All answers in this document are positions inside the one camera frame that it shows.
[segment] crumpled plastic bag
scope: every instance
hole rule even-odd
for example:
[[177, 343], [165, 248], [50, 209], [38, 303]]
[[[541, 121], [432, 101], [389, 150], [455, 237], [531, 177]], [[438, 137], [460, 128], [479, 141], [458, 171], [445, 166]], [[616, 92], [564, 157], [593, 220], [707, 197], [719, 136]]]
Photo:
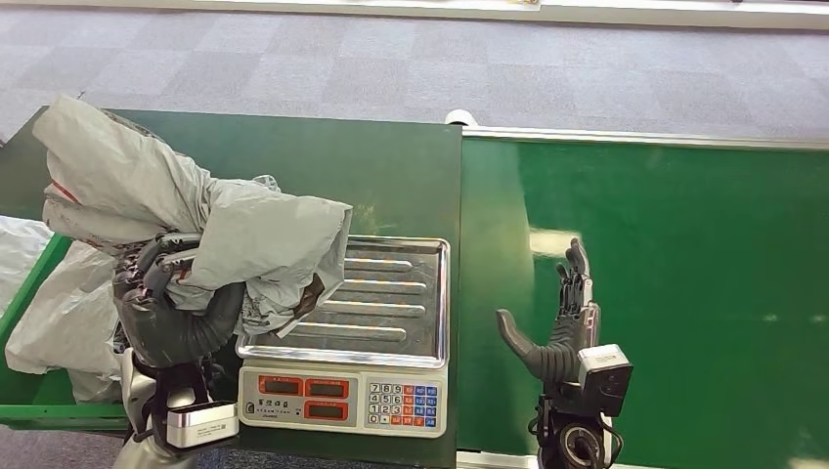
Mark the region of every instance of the crumpled plastic bag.
[[56, 233], [117, 254], [170, 229], [203, 232], [189, 276], [168, 286], [179, 309], [201, 310], [210, 290], [246, 280], [237, 333], [284, 336], [313, 274], [325, 287], [318, 305], [344, 280], [350, 205], [213, 178], [146, 129], [69, 97], [33, 134], [48, 150], [43, 218]]
[[40, 285], [6, 343], [10, 369], [44, 374], [66, 368], [80, 402], [106, 402], [119, 389], [113, 334], [118, 312], [112, 303], [115, 260], [74, 242]]
[[51, 237], [43, 222], [0, 216], [0, 318]]

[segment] green tabletop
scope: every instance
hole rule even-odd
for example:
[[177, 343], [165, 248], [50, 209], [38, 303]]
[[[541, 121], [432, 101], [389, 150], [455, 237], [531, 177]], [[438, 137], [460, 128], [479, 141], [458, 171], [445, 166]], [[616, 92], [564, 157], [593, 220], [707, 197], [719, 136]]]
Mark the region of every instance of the green tabletop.
[[[602, 342], [619, 343], [634, 365], [615, 422], [622, 462], [772, 469], [829, 459], [825, 149], [461, 140], [441, 125], [119, 113], [216, 176], [271, 173], [286, 192], [354, 204], [355, 234], [452, 243], [457, 427], [436, 442], [244, 428], [245, 448], [428, 466], [452, 465], [456, 448], [534, 452], [526, 426], [541, 387], [501, 343], [494, 310], [509, 308], [545, 341], [554, 265], [577, 235]], [[38, 218], [49, 180], [29, 133], [0, 149], [0, 213]]]
[[539, 389], [492, 311], [546, 341], [578, 235], [601, 340], [633, 363], [622, 462], [829, 459], [829, 151], [464, 137], [462, 154], [460, 448], [534, 450]]
[[[277, 178], [284, 192], [354, 206], [351, 233], [440, 237], [458, 246], [460, 128], [445, 125], [337, 121], [119, 110], [220, 178]], [[40, 218], [49, 184], [45, 150], [31, 122], [0, 149], [0, 214]], [[452, 251], [452, 266], [458, 251]], [[457, 310], [458, 272], [451, 271]], [[451, 325], [451, 331], [457, 331]], [[453, 334], [452, 343], [456, 343]], [[225, 354], [228, 361], [232, 354]], [[457, 357], [450, 362], [454, 390]], [[236, 388], [224, 387], [235, 398]], [[242, 427], [243, 448], [347, 459], [454, 467], [457, 393], [449, 395], [447, 430], [430, 439], [333, 435]], [[65, 393], [68, 402], [71, 395]]]

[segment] robotic arm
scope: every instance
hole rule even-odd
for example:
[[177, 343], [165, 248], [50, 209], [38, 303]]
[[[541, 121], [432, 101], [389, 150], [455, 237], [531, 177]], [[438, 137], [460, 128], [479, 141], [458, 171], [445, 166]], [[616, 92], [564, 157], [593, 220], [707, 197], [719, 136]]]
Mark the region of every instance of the robotic arm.
[[121, 357], [121, 392], [130, 428], [115, 469], [191, 469], [196, 454], [231, 443], [236, 404], [213, 402], [202, 359], [233, 335], [244, 283], [213, 293], [202, 312], [180, 311], [167, 283], [189, 269], [200, 234], [159, 234], [118, 260], [112, 281], [130, 343]]
[[[588, 255], [577, 239], [556, 266], [558, 314], [545, 346], [534, 344], [507, 310], [496, 312], [503, 341], [544, 383], [529, 431], [542, 469], [605, 469], [622, 450], [608, 417], [618, 416], [633, 367], [617, 345], [598, 345], [601, 310], [593, 301]], [[616, 441], [611, 450], [609, 437]]]

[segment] black cable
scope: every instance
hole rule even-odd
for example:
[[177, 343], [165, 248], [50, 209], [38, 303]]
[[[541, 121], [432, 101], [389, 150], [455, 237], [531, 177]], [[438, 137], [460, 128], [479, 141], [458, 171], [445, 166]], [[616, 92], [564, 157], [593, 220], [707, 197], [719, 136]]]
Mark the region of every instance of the black cable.
[[601, 428], [607, 430], [607, 432], [613, 436], [614, 440], [616, 440], [616, 448], [611, 453], [610, 465], [607, 466], [610, 467], [616, 463], [616, 458], [619, 457], [619, 453], [622, 452], [622, 447], [625, 445], [625, 440], [622, 439], [622, 435], [619, 435], [619, 433], [617, 433], [616, 430], [613, 429], [613, 427], [604, 422], [604, 419], [602, 418], [601, 414], [599, 414], [598, 416], [598, 423], [601, 425]]
[[590, 459], [590, 469], [602, 469], [599, 465], [598, 456], [596, 453], [590, 449], [590, 444], [588, 443], [587, 439], [582, 437], [577, 437], [576, 444], [581, 444], [582, 450]]

